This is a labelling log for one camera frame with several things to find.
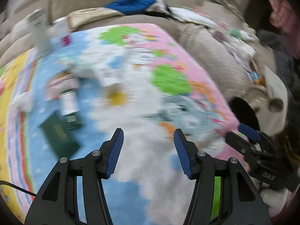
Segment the green stripe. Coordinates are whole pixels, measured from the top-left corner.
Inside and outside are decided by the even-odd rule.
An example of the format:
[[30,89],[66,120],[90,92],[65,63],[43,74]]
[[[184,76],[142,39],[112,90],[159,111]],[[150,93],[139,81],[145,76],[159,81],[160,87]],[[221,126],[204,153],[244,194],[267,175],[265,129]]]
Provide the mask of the green stripe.
[[220,195],[221,195],[221,177],[215,177],[214,178],[214,199],[212,202],[210,221],[214,220],[219,215]]

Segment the black cable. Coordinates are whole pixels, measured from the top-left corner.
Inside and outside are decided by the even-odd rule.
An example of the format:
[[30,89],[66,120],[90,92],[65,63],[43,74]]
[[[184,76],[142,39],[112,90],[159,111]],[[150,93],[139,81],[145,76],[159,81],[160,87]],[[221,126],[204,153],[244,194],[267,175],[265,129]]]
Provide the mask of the black cable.
[[14,188],[16,190],[22,191],[22,192],[24,192],[26,194],[29,194],[29,195],[32,195],[32,196],[36,196],[35,193],[32,193],[32,192],[30,192],[28,190],[25,190],[25,189],[22,189],[19,186],[16,186],[16,185],[14,185],[14,184],[12,184],[10,182],[4,181],[4,180],[0,180],[0,185],[7,185],[7,186],[10,186],[10,187],[12,187],[12,188]]

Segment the dark cloth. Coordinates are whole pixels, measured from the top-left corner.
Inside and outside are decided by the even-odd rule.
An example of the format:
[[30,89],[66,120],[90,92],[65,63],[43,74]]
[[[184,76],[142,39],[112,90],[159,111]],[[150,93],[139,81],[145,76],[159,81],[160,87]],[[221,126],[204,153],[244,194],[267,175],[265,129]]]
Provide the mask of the dark cloth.
[[155,0],[117,0],[105,7],[115,9],[125,15],[132,15],[143,13],[153,3]]
[[291,87],[294,82],[295,64],[292,51],[284,36],[260,30],[257,37],[263,46],[267,45],[273,49],[277,68],[276,74],[287,88]]

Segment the blue towel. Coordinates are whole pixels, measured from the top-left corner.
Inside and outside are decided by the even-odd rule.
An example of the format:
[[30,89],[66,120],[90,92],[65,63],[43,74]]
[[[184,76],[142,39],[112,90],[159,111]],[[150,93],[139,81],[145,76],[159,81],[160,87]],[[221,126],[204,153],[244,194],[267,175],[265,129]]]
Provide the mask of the blue towel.
[[154,2],[155,0],[117,0],[105,7],[115,9],[125,15],[131,15],[143,13]]

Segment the label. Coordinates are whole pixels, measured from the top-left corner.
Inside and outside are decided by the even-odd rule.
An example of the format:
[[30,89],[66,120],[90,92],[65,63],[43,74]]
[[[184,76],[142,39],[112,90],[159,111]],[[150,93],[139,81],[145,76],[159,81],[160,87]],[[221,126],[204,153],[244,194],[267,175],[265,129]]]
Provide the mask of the label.
[[61,138],[62,140],[68,138],[68,136],[66,135],[66,133],[60,125],[54,125],[53,127],[56,130],[56,133],[59,136],[59,138]]
[[78,106],[76,102],[76,93],[75,91],[66,92],[58,96],[62,104],[61,114],[69,115],[74,112],[78,112]]
[[72,122],[76,122],[76,121],[77,121],[76,115],[67,116],[68,123],[72,123]]

